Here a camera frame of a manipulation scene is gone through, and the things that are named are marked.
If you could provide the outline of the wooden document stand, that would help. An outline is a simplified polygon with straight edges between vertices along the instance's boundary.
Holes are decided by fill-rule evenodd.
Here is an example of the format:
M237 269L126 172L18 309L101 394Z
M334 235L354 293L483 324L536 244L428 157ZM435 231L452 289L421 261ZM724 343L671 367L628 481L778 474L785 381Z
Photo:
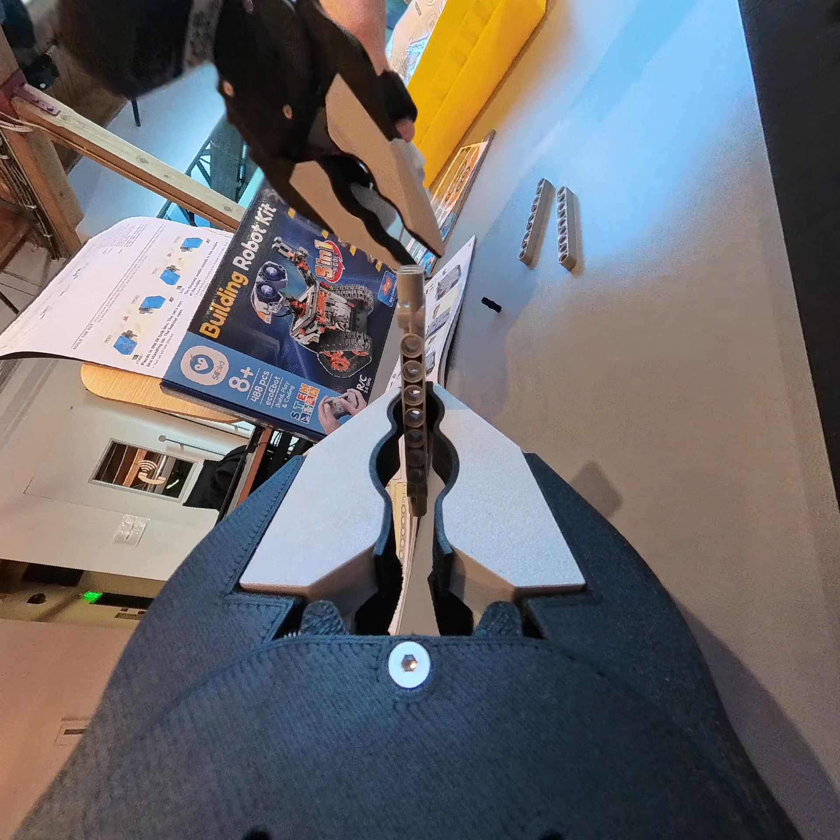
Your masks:
M91 394L113 402L148 408L197 421L220 424L238 422L236 416L165 394L161 389L161 380L147 374L121 371L86 362L81 365L80 377L82 384Z

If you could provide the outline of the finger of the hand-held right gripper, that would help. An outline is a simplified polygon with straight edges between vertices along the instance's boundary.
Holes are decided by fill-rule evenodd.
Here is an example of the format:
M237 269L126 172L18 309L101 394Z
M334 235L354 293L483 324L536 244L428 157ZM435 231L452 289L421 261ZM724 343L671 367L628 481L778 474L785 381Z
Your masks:
M404 228L426 249L445 252L424 179L413 163L413 146L388 139L349 84L336 75L325 96L327 129L342 152L364 164L378 193L402 219Z
M375 212L375 195L356 188L340 175L330 177L329 168L318 161L297 164L290 176L290 188L309 210L306 218L328 229L336 239L354 246L385 265L410 265L412 257L399 238L391 236Z

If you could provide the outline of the blue robot kit box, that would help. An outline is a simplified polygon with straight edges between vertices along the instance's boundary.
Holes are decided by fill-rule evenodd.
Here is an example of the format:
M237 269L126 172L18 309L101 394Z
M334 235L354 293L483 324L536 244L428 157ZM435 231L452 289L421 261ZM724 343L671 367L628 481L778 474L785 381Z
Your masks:
M367 406L395 305L389 266L263 181L161 384L316 443Z

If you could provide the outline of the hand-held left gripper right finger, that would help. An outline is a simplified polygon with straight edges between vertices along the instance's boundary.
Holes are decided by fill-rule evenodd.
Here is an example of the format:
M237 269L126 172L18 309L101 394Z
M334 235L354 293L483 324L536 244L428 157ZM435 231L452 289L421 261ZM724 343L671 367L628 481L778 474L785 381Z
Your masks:
M495 602L581 592L585 578L526 457L440 385L429 388L434 501L429 589L439 632Z

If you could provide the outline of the wooden post frame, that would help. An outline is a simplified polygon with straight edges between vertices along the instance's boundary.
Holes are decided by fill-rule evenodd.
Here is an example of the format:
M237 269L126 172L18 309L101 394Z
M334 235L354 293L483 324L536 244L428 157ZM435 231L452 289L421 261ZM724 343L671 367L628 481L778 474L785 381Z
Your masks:
M162 196L164 200L235 231L245 210L210 187L30 87L1 35L2 198L28 211L30 226L54 257L81 247L83 217L56 152L58 143Z

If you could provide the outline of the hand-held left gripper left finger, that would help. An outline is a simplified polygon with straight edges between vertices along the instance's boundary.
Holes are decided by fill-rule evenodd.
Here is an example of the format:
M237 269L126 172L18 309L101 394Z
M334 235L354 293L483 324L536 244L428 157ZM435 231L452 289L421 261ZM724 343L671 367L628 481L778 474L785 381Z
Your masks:
M239 586L327 601L354 631L386 631L403 583L392 500L400 466L398 388L310 449Z

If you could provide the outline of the printed instruction sheet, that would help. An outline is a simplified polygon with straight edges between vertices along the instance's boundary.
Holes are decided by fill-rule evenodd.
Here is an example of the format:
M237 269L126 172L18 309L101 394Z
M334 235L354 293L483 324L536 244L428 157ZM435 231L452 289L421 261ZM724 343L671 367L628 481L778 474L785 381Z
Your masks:
M131 217L91 238L1 336L3 359L46 356L162 378L232 234Z

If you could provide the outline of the black perforated pad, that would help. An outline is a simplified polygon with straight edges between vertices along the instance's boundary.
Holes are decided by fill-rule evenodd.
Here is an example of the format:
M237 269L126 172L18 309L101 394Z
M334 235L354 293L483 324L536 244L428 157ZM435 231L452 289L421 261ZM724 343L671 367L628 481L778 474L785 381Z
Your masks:
M739 3L835 493L839 493L839 2Z

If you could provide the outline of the open instruction manual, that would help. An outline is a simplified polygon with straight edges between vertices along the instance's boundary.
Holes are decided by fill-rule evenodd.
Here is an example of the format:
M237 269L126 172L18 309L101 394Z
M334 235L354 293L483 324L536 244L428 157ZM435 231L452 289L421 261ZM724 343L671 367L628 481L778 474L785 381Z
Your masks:
M441 386L446 385L449 349L459 320L475 245L476 239L472 238L424 283L426 379ZM403 621L419 523L407 495L406 448L402 439L398 451L400 468L387 486L392 500L397 557L402 565L402 591L389 626L393 636Z

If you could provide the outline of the grey beam with end connector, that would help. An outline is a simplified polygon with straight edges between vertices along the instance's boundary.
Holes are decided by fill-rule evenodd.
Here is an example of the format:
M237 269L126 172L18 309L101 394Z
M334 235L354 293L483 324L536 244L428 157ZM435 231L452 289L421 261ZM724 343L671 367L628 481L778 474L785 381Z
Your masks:
M413 516L427 512L431 466L427 416L425 272L417 265L396 274L406 496Z

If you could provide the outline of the sticker sheet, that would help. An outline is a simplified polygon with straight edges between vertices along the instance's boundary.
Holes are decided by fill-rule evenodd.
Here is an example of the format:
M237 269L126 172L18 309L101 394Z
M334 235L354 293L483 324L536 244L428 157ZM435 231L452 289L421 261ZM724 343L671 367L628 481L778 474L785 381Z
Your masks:
M492 129L482 141L458 149L432 191L433 209L443 239L451 233L496 133Z

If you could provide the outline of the grey holed beam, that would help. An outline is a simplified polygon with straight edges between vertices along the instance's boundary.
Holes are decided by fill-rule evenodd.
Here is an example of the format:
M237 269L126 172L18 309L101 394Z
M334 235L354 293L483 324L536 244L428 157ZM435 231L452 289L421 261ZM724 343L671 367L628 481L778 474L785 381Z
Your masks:
M579 200L572 190L562 186L556 193L558 259L560 265L574 272L581 261L581 221Z
M522 237L519 260L523 265L532 268L539 258L545 229L552 212L555 189L553 184L542 178L537 184L524 235Z

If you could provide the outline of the clear plastic bags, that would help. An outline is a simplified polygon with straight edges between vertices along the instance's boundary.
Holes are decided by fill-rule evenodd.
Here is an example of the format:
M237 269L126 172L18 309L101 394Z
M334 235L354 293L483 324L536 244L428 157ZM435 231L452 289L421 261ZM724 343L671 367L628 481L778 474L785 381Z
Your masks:
M408 85L423 57L446 1L386 2L385 53L394 72Z

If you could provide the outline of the yellow storage bin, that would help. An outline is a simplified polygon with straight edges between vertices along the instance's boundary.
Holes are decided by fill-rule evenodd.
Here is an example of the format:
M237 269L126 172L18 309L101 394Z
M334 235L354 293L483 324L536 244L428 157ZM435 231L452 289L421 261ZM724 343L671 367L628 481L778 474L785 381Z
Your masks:
M449 1L407 84L430 187L545 15L545 1Z

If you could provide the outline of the grey desk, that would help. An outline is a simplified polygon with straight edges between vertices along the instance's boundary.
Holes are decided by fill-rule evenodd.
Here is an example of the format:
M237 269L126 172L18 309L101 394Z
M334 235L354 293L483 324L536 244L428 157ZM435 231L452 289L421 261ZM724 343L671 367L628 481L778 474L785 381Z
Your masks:
M547 2L462 142L491 130L447 386L643 555L801 834L838 838L837 496L739 2Z

